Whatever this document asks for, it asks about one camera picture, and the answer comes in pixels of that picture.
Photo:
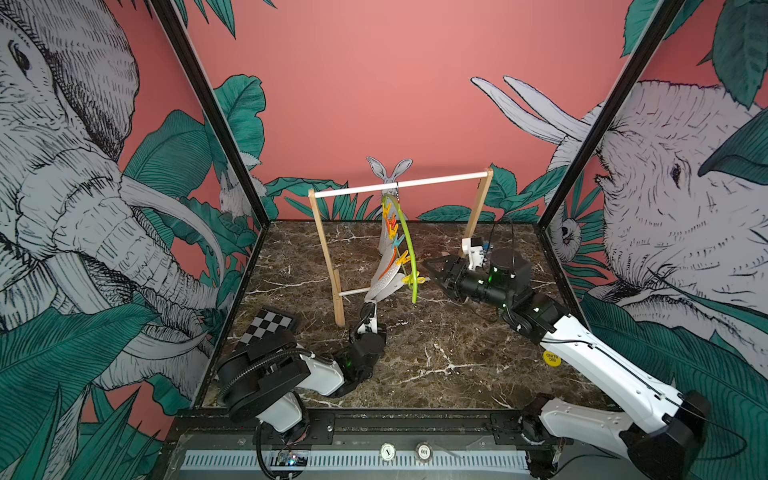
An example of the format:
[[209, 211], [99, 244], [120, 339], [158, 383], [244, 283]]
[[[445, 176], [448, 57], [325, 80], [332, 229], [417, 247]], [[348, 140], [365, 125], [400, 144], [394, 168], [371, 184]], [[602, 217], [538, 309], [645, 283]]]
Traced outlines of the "grey bubbled foam insole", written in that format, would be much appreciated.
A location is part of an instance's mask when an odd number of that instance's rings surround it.
[[385, 278], [389, 280], [387, 285], [379, 292], [377, 299], [379, 301], [387, 298], [404, 286], [404, 267], [402, 261], [396, 260], [395, 264], [387, 271]]

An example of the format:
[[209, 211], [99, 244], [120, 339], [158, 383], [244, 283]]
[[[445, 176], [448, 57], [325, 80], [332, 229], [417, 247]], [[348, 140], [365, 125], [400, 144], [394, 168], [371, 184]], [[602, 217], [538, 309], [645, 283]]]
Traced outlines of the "green clothes hanger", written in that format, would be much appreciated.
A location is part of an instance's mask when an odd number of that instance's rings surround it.
[[[420, 272], [418, 271], [417, 267], [417, 260], [416, 260], [416, 252], [413, 246], [413, 241], [411, 238], [410, 230], [408, 227], [406, 216], [402, 210], [402, 207], [399, 203], [399, 198], [397, 196], [393, 196], [391, 194], [384, 194], [382, 199], [382, 205], [383, 204], [391, 204], [391, 212], [390, 212], [390, 219], [396, 218], [398, 220], [399, 229], [397, 231], [397, 236], [404, 235], [405, 240], [397, 247], [398, 252], [400, 256], [405, 252], [409, 251], [411, 256], [411, 262], [409, 265], [409, 270], [406, 273], [406, 276], [412, 276], [413, 279], [416, 279], [420, 275]], [[419, 286], [421, 284], [411, 284], [407, 285], [411, 290], [411, 301], [413, 304], [416, 304], [418, 302], [418, 293], [419, 293]]]

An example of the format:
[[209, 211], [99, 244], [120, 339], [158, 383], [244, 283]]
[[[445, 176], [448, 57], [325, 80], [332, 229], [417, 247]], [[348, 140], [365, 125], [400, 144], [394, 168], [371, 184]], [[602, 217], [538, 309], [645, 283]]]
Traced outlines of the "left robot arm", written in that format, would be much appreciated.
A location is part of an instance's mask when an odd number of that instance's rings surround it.
[[378, 322], [374, 303], [364, 304], [348, 345], [329, 358], [302, 347], [297, 327], [294, 315], [264, 307], [217, 364], [217, 403], [232, 421], [257, 418], [294, 441], [308, 422], [298, 389], [345, 396], [373, 376], [384, 353], [387, 329]]

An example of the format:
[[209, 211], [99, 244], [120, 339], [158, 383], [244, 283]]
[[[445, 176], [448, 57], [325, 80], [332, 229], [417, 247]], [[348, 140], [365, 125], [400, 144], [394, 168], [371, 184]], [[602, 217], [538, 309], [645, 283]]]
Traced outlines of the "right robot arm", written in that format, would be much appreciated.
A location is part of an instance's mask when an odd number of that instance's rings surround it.
[[552, 297], [530, 285], [531, 264], [511, 249], [488, 272], [470, 255], [424, 261], [432, 282], [452, 300], [497, 309], [519, 335], [558, 356], [607, 394], [619, 411], [553, 398], [536, 417], [552, 436], [571, 438], [628, 459], [649, 479], [684, 479], [706, 441], [710, 401], [680, 392], [597, 338]]

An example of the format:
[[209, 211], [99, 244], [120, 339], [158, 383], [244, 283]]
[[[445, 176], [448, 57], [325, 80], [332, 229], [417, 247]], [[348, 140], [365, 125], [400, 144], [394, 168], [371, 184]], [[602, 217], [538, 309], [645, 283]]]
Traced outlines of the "white striped fabric insole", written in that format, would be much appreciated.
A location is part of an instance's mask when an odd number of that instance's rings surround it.
[[374, 302], [375, 302], [375, 303], [377, 303], [377, 302], [380, 302], [380, 301], [377, 299], [377, 295], [379, 294], [379, 292], [380, 292], [380, 291], [381, 291], [381, 290], [382, 290], [382, 289], [383, 289], [383, 288], [384, 288], [384, 287], [387, 285], [387, 283], [389, 282], [389, 280], [385, 278], [385, 275], [384, 275], [384, 276], [383, 276], [381, 279], [379, 279], [378, 281], [376, 281], [376, 282], [375, 282], [375, 283], [374, 283], [374, 284], [371, 286], [371, 288], [368, 290], [368, 292], [366, 293], [366, 296], [365, 296], [365, 301], [366, 301], [366, 302], [373, 302], [373, 303], [374, 303]]

